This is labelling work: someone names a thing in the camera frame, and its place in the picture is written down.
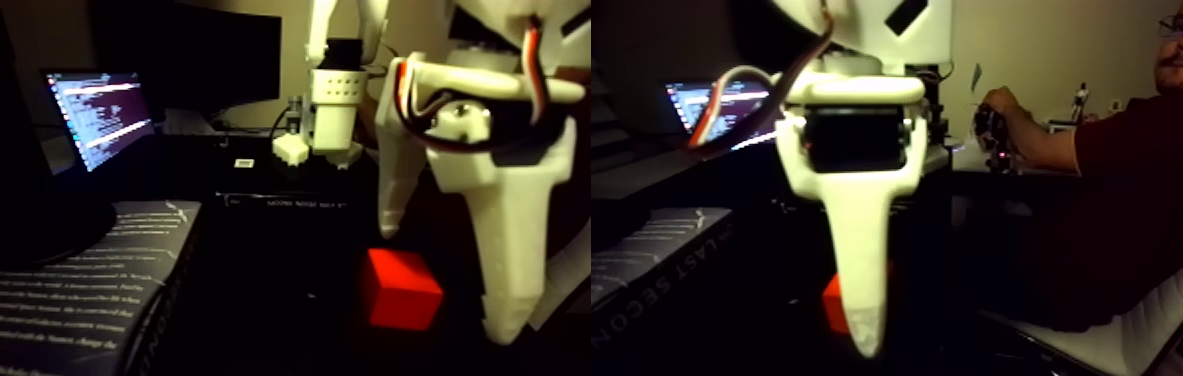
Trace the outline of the person's left hand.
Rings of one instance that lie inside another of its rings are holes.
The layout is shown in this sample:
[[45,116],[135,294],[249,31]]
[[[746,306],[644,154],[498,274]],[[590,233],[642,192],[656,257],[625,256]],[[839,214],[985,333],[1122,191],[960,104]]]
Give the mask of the person's left hand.
[[987,91],[980,103],[980,109],[1002,115],[1008,125],[1016,125],[1022,119],[1029,118],[1028,110],[1020,105],[1020,102],[1014,97],[1013,91],[1008,86]]

